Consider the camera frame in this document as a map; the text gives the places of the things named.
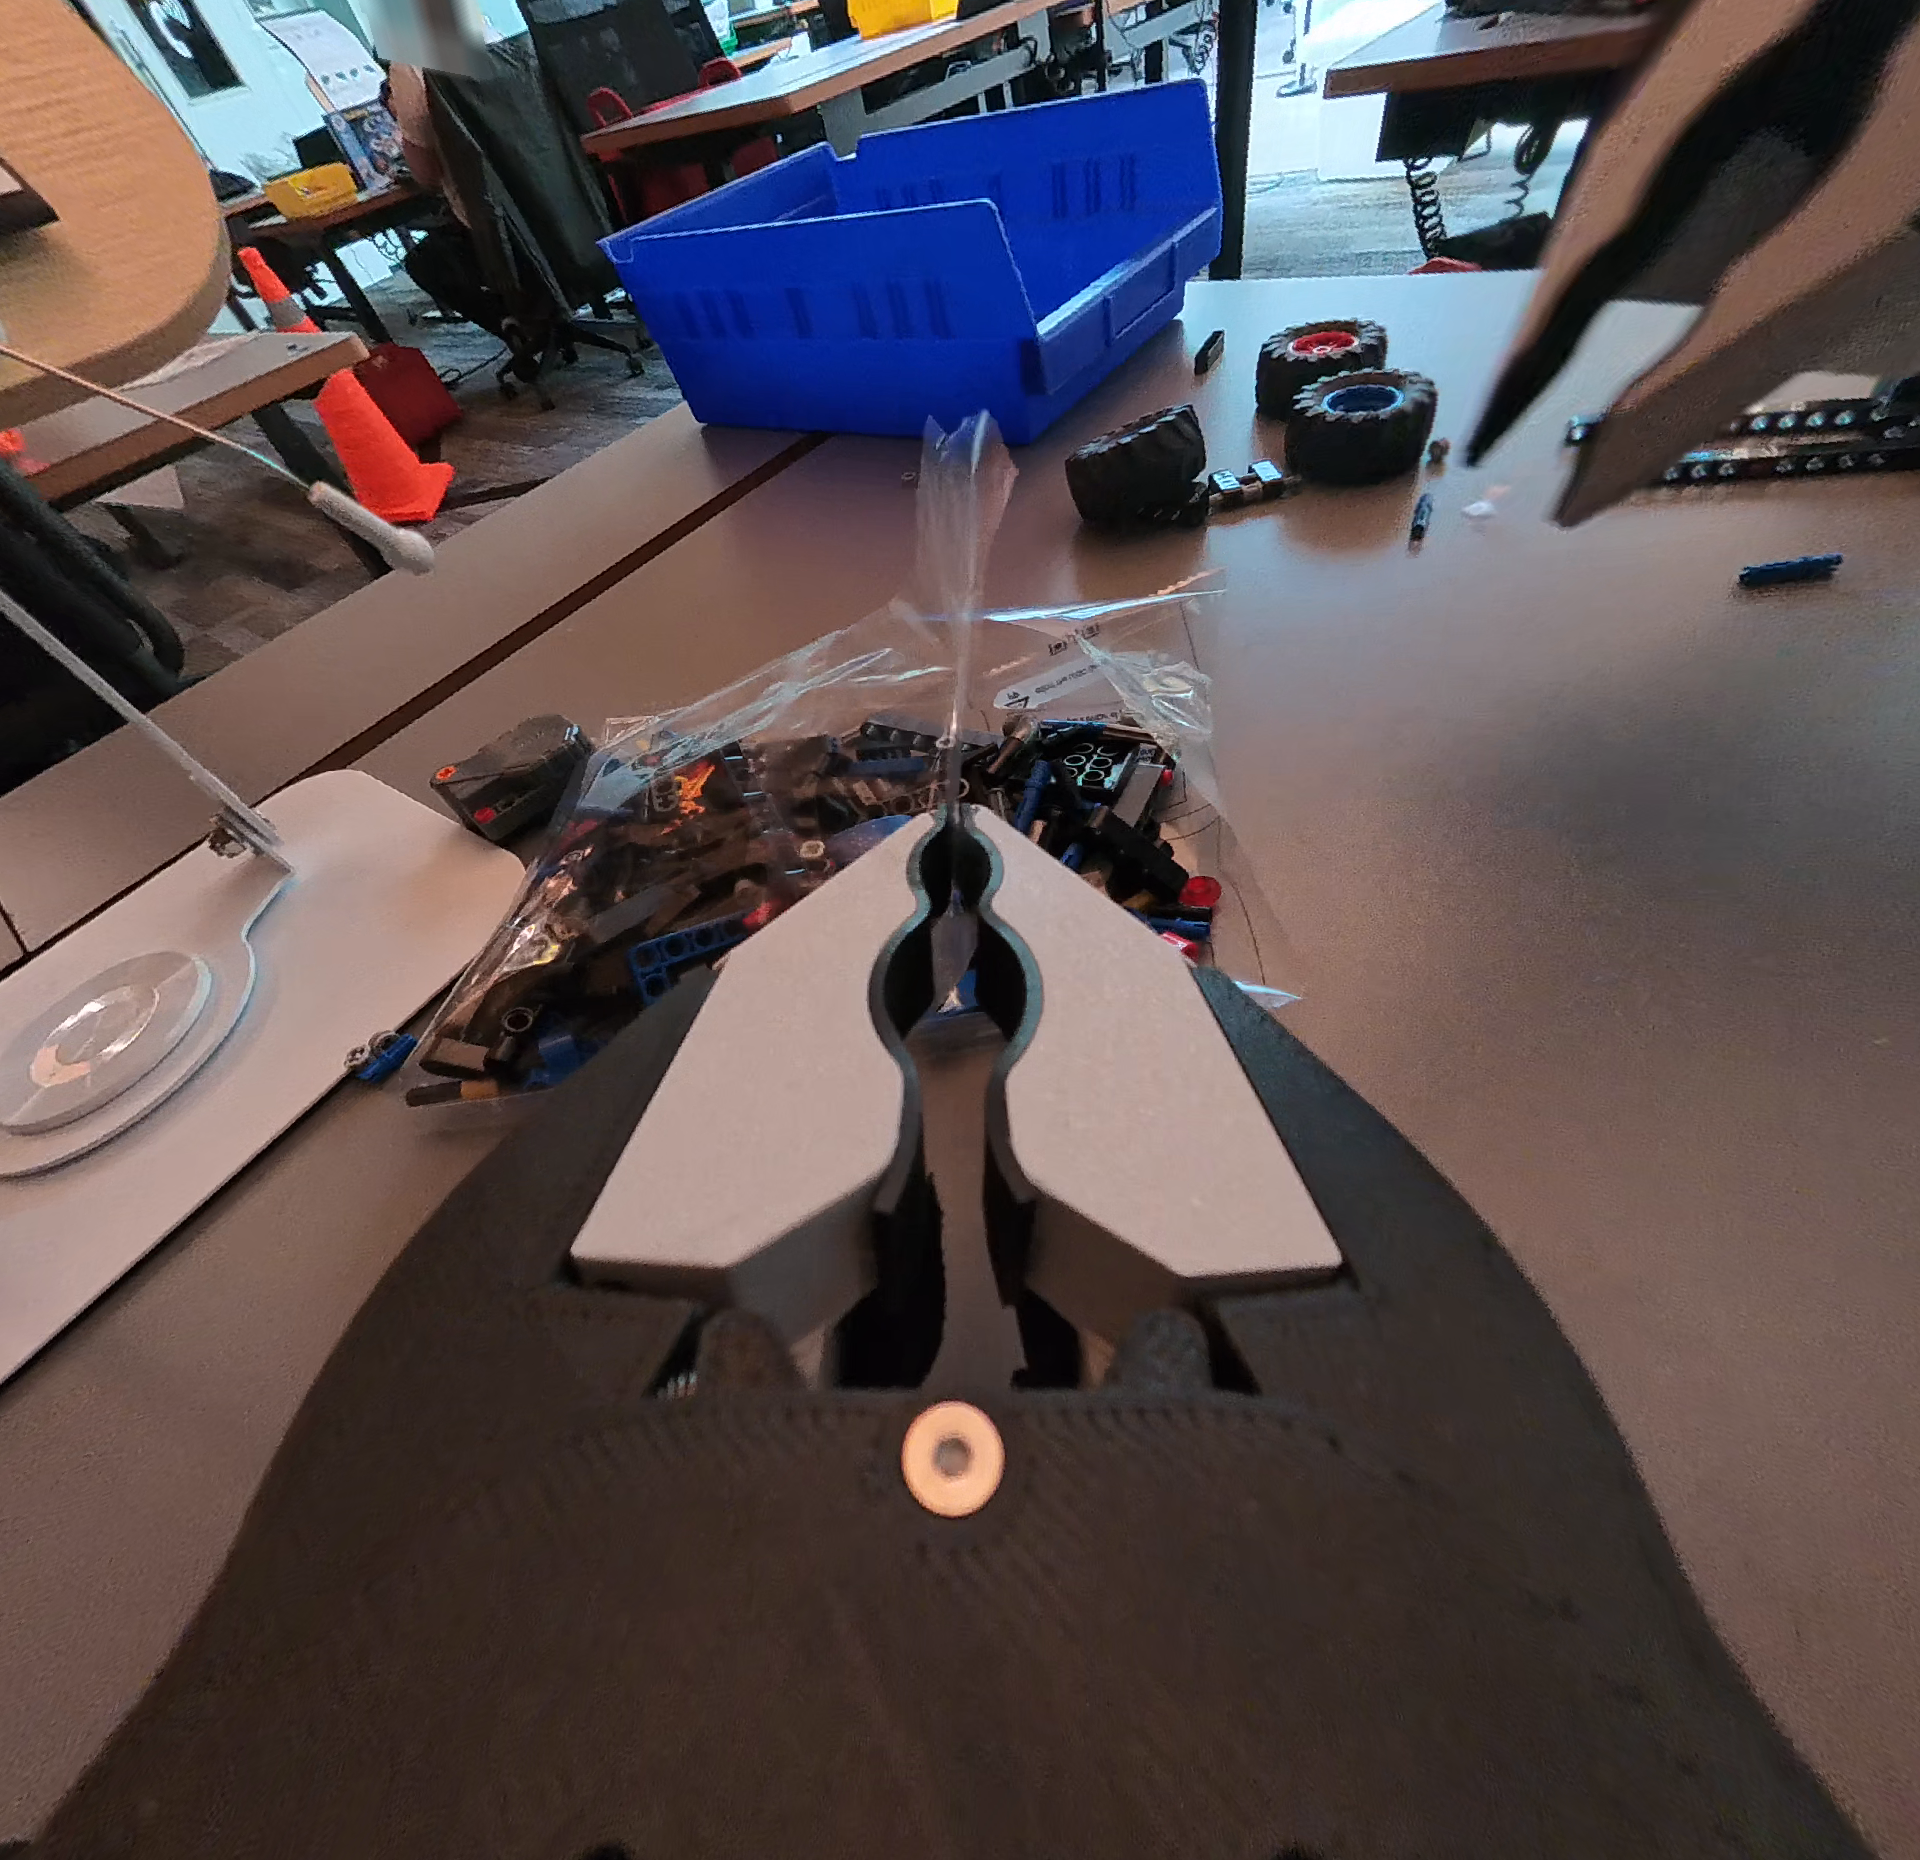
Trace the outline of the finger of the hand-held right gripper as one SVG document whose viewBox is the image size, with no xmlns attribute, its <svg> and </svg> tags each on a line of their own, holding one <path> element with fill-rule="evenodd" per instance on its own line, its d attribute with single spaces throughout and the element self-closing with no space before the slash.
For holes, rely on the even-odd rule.
<svg viewBox="0 0 1920 1860">
<path fill-rule="evenodd" d="M 1900 379 L 1920 356 L 1920 233 L 1916 165 L 1835 165 L 1814 203 L 1723 268 L 1697 327 L 1649 356 L 1613 397 L 1597 449 L 1553 507 L 1579 526 L 1700 449 L 1716 418 L 1791 379 L 1845 373 Z"/>
<path fill-rule="evenodd" d="M 1821 0 L 1670 0 L 1659 38 L 1637 55 L 1625 99 L 1584 135 L 1573 196 L 1553 226 L 1539 298 L 1508 343 L 1498 384 L 1476 411 L 1473 463 L 1553 390 L 1584 343 L 1597 309 L 1613 304 L 1670 246 L 1677 216 L 1700 196 L 1710 111 L 1791 47 Z"/>
</svg>

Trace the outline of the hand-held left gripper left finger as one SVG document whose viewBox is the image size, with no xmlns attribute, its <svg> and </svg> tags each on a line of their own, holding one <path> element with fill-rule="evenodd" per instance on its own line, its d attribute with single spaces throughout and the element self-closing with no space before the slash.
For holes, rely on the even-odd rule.
<svg viewBox="0 0 1920 1860">
<path fill-rule="evenodd" d="M 933 1004 L 940 821 L 906 821 L 706 984 L 570 1276 L 824 1333 L 847 1389 L 919 1389 L 940 1351 L 940 1204 L 906 1032 Z"/>
</svg>

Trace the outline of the clear bag of toy bricks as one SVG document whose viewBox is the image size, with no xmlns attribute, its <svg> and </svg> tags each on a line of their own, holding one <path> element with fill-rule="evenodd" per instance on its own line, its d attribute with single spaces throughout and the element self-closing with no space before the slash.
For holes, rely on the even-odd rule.
<svg viewBox="0 0 1920 1860">
<path fill-rule="evenodd" d="M 985 411 L 928 430 L 901 599 L 664 718 L 500 740 L 494 780 L 553 769 L 546 845 L 423 1041 L 354 1077 L 388 1075 L 409 1107 L 553 1095 L 940 802 L 1010 821 L 1256 1004 L 1299 1004 L 1226 821 L 1226 589 L 985 606 L 1010 500 Z"/>
</svg>

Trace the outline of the brown work table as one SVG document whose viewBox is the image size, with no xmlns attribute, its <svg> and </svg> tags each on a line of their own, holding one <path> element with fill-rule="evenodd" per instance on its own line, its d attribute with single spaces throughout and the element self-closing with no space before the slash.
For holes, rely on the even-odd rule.
<svg viewBox="0 0 1920 1860">
<path fill-rule="evenodd" d="M 1377 47 L 1329 65 L 1329 99 L 1384 92 L 1377 156 L 1405 165 L 1422 268 L 1539 268 L 1553 216 L 1532 182 L 1562 120 L 1597 120 L 1613 83 L 1642 55 L 1649 17 L 1452 17 L 1422 4 Z M 1437 156 L 1476 133 L 1524 120 L 1532 156 L 1498 226 L 1452 233 Z"/>
</svg>

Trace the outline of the black tyre blue hub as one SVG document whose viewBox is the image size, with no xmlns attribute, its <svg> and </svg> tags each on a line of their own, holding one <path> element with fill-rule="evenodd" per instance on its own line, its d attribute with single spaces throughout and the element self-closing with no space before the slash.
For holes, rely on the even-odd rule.
<svg viewBox="0 0 1920 1860">
<path fill-rule="evenodd" d="M 1410 478 L 1437 434 L 1437 379 L 1350 373 L 1299 390 L 1283 468 L 1313 483 Z"/>
<path fill-rule="evenodd" d="M 1209 445 L 1193 406 L 1138 411 L 1062 457 L 1062 494 L 1089 526 L 1166 526 L 1209 517 Z"/>
</svg>

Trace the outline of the black pillar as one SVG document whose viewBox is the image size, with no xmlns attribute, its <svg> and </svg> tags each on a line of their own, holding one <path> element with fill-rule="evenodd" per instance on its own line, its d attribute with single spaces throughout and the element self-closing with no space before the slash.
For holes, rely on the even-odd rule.
<svg viewBox="0 0 1920 1860">
<path fill-rule="evenodd" d="M 1250 268 L 1250 165 L 1256 165 L 1256 55 L 1261 55 L 1261 0 L 1217 0 L 1217 191 L 1226 191 L 1226 233 L 1209 280 L 1238 280 Z"/>
</svg>

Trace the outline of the orange traffic cone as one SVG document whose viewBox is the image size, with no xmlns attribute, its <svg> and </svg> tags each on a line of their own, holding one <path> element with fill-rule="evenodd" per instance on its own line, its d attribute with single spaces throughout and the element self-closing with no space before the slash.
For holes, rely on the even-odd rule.
<svg viewBox="0 0 1920 1860">
<path fill-rule="evenodd" d="M 322 335 L 322 320 L 286 288 L 286 274 L 254 246 L 241 246 L 241 268 L 276 335 Z M 354 373 L 325 379 L 312 406 L 363 517 L 388 526 L 423 526 L 444 517 L 458 468 L 423 463 Z"/>
</svg>

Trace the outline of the red bag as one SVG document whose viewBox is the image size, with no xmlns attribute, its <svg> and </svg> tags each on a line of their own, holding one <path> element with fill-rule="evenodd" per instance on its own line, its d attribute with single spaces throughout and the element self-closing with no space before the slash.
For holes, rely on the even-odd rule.
<svg viewBox="0 0 1920 1860">
<path fill-rule="evenodd" d="M 369 406 L 388 418 L 388 434 L 409 449 L 433 449 L 461 418 L 461 406 L 444 384 L 444 373 L 423 351 L 409 351 L 409 343 L 380 343 L 354 365 L 354 384 L 369 390 Z"/>
</svg>

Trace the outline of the blue storage bin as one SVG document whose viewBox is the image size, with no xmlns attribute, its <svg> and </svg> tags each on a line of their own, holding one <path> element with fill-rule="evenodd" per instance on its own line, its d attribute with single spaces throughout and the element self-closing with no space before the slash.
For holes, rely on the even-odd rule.
<svg viewBox="0 0 1920 1860">
<path fill-rule="evenodd" d="M 604 253 L 706 430 L 1023 449 L 1217 264 L 1209 89 L 1156 83 L 809 148 Z"/>
</svg>

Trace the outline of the long background table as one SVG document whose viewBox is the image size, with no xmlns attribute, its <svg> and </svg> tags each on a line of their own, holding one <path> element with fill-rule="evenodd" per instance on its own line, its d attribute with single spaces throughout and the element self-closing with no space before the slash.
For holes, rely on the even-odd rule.
<svg viewBox="0 0 1920 1860">
<path fill-rule="evenodd" d="M 991 89 L 1039 75 L 1054 55 L 1054 4 L 1089 4 L 1089 0 L 997 0 L 968 19 L 928 19 L 928 27 L 880 38 L 880 47 L 824 47 L 805 55 L 784 51 L 749 83 L 677 92 L 647 116 L 587 133 L 582 148 L 587 148 L 587 156 L 612 165 L 636 148 L 766 135 L 798 116 L 818 116 L 824 148 L 854 155 L 862 133 L 928 120 L 933 111 L 954 111 L 963 92 L 991 92 Z M 894 111 L 862 99 L 880 83 L 901 83 L 910 65 L 940 65 L 968 47 L 1010 47 L 1010 51 L 991 51 L 985 65 L 963 65 L 954 83 L 940 83 L 919 99 L 894 99 Z"/>
</svg>

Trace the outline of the low grey table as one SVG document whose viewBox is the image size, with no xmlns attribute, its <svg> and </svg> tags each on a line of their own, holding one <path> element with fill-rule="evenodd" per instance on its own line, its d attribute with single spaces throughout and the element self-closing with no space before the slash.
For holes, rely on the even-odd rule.
<svg viewBox="0 0 1920 1860">
<path fill-rule="evenodd" d="M 180 449 L 241 449 L 266 463 L 276 478 L 291 478 L 325 525 L 380 526 L 369 507 L 351 500 L 351 478 L 295 468 L 286 449 L 262 457 L 226 434 L 250 411 L 322 390 L 363 356 L 369 351 L 354 335 L 233 335 L 233 343 L 208 343 L 208 356 L 176 365 L 144 384 L 88 384 L 75 373 L 54 373 L 5 351 L 5 365 L 81 390 L 81 406 L 19 430 L 19 445 L 5 449 L 5 468 L 32 478 L 43 500 L 102 500 L 107 483 L 128 483 L 136 468 L 160 468 Z"/>
</svg>

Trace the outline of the red office chair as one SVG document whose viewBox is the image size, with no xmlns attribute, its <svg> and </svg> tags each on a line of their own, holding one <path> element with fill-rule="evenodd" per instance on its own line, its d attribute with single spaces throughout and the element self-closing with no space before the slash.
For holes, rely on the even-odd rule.
<svg viewBox="0 0 1920 1860">
<path fill-rule="evenodd" d="M 710 55 L 706 75 L 694 75 L 694 89 L 724 89 L 724 83 L 742 83 L 742 65 L 734 55 Z M 636 111 L 616 92 L 616 89 L 592 89 L 587 92 L 587 120 L 592 133 L 616 133 L 616 120 L 631 120 Z M 625 226 L 647 226 L 647 216 L 662 216 L 662 207 L 681 207 L 681 203 L 694 203 L 694 196 L 710 196 L 710 191 L 724 191 L 724 182 L 749 182 L 749 173 L 762 173 L 762 165 L 777 165 L 784 156 L 784 148 L 777 135 L 681 135 L 681 148 L 631 148 L 631 155 L 592 155 L 592 165 L 604 165 L 604 182 L 612 182 L 612 226 L 625 233 Z"/>
</svg>

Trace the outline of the black mesh chair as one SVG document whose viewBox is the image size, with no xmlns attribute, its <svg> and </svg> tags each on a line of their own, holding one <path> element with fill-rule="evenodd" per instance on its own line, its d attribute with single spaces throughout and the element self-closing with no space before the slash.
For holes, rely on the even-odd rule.
<svg viewBox="0 0 1920 1860">
<path fill-rule="evenodd" d="M 516 0 L 570 135 L 694 92 L 724 47 L 706 0 Z"/>
</svg>

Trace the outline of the wooden instruction board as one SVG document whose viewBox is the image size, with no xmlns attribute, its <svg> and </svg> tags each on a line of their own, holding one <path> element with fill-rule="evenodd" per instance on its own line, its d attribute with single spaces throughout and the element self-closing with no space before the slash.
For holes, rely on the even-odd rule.
<svg viewBox="0 0 1920 1860">
<path fill-rule="evenodd" d="M 0 0 L 0 155 L 61 207 L 0 253 L 0 430 L 136 384 L 226 309 L 226 216 L 176 111 L 63 4 Z"/>
</svg>

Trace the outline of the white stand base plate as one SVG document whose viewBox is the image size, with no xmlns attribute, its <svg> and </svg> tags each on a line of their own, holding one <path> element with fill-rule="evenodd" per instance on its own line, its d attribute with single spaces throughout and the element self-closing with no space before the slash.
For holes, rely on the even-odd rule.
<svg viewBox="0 0 1920 1860">
<path fill-rule="evenodd" d="M 262 821 L 266 853 L 180 853 L 0 995 L 0 1374 L 461 975 L 523 890 L 505 845 L 369 777 Z"/>
</svg>

